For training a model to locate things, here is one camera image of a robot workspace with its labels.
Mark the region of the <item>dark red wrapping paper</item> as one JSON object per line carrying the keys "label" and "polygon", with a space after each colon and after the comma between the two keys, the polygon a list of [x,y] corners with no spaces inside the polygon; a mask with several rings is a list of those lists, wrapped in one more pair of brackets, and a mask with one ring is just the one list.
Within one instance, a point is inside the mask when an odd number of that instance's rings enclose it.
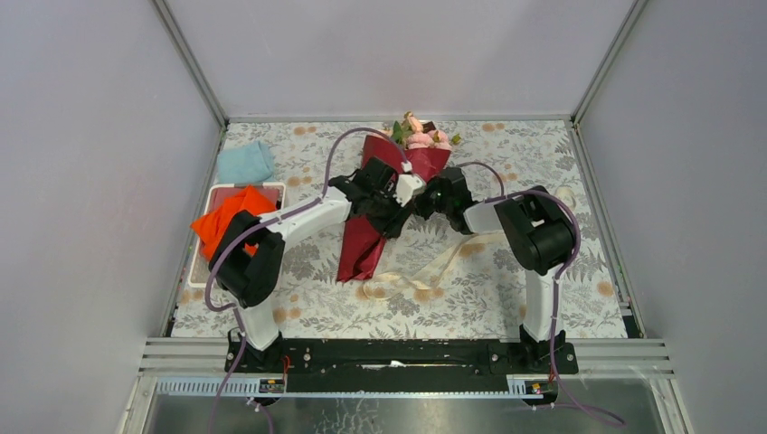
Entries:
{"label": "dark red wrapping paper", "polygon": [[[369,133],[363,144],[361,163],[364,165],[369,158],[377,157],[400,174],[402,158],[406,157],[412,165],[412,172],[424,182],[429,182],[447,166],[451,151],[433,147],[407,149],[391,143],[387,135],[380,137]],[[387,240],[375,233],[367,220],[358,218],[346,222],[336,280],[347,282],[371,278]]]}

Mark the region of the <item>cream ribbon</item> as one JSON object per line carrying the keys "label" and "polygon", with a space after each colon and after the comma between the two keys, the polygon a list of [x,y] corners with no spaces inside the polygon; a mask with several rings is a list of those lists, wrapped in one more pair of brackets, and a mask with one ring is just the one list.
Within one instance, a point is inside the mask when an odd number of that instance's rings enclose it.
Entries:
{"label": "cream ribbon", "polygon": [[562,277],[582,244],[580,224],[561,198],[538,185],[478,202],[465,211],[465,218],[472,233],[455,247],[410,275],[391,269],[372,277],[361,285],[362,294],[386,300],[407,289],[431,291],[455,268],[461,250],[504,239],[518,266],[528,273],[527,295],[560,296]]}

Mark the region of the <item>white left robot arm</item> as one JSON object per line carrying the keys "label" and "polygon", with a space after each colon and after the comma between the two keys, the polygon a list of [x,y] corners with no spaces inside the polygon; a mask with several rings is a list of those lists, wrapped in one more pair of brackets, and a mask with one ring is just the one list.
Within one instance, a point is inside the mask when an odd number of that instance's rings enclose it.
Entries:
{"label": "white left robot arm", "polygon": [[279,284],[283,256],[304,239],[350,220],[365,222],[374,238],[400,235],[412,200],[426,186],[405,163],[401,170],[377,157],[351,175],[328,180],[314,199],[255,216],[237,212],[209,264],[210,281],[228,292],[246,338],[246,360],[261,372],[280,359],[280,331],[272,316],[271,295]]}

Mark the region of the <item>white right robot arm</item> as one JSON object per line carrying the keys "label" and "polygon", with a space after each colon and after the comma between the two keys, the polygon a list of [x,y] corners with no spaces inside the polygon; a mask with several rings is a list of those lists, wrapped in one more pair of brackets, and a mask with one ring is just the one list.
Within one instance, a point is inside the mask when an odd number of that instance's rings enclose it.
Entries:
{"label": "white right robot arm", "polygon": [[424,219],[444,215],[454,231],[473,235],[502,231],[526,277],[526,316],[518,358],[540,373],[554,361],[563,339],[560,279],[580,251],[581,235],[572,211],[543,186],[476,200],[461,169],[449,167],[433,177],[414,200]]}

